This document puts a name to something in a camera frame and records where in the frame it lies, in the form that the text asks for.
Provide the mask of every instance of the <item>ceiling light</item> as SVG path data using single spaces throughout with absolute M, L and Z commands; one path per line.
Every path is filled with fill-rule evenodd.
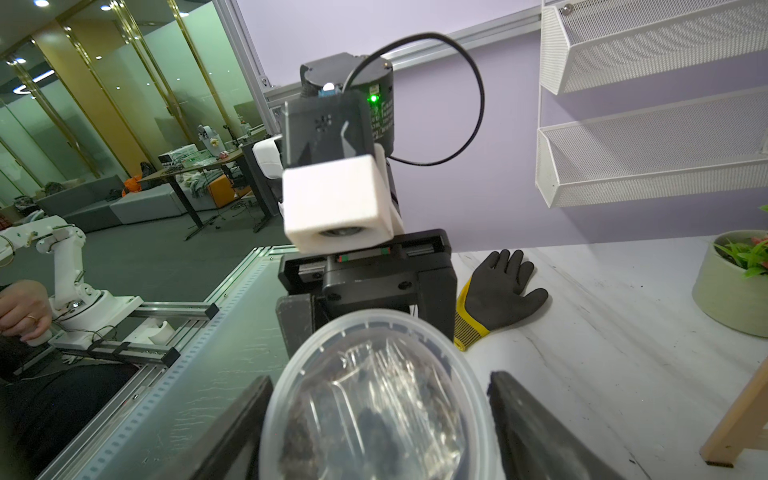
M 53 71 L 53 70 L 48 70 L 44 74 L 38 75 L 37 77 L 33 78 L 32 81 L 34 83 L 38 83 L 43 78 L 48 78 L 51 75 L 53 75 L 54 73 L 56 73 L 56 72 Z M 25 88 L 27 88 L 26 85 L 22 85 L 20 87 L 16 87 L 16 88 L 13 89 L 13 93 L 18 94 L 18 95 L 26 95 L 26 94 L 31 94 L 32 93 L 29 90 L 25 90 Z

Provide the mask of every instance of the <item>black pants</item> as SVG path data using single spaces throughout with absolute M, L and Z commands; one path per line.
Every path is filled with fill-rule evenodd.
M 26 471 L 14 476 L 40 473 L 134 373 L 132 365 L 79 366 L 1 387 L 0 455 L 15 450 L 14 469 Z

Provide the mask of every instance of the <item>lavender wall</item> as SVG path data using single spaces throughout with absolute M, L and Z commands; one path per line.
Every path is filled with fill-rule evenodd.
M 420 31 L 451 33 L 540 5 L 539 0 L 237 0 L 266 76 L 299 81 L 307 61 L 347 51 L 371 53 Z
M 437 167 L 392 165 L 408 231 L 444 228 L 455 251 L 467 251 L 768 227 L 768 216 L 757 209 L 768 204 L 768 188 L 547 208 L 534 185 L 539 34 L 477 48 L 472 56 L 486 91 L 485 119 L 475 141 Z M 563 98 L 545 95 L 543 118 L 561 123 L 765 84 L 766 58 L 761 52 Z M 472 132 L 477 87 L 460 58 L 396 72 L 395 95 L 395 155 L 437 160 Z

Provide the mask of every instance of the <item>wooden table leg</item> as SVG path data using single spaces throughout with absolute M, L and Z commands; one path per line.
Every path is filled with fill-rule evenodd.
M 709 465 L 733 467 L 744 449 L 768 450 L 768 358 L 699 450 Z

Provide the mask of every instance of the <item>orange bag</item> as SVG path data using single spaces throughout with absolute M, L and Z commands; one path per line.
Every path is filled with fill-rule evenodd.
M 127 179 L 123 183 L 123 185 L 125 185 L 125 188 L 123 189 L 123 197 L 125 197 L 126 191 L 128 192 L 141 191 L 141 184 L 139 184 L 139 180 L 141 180 L 141 175 L 136 175 L 135 177 Z

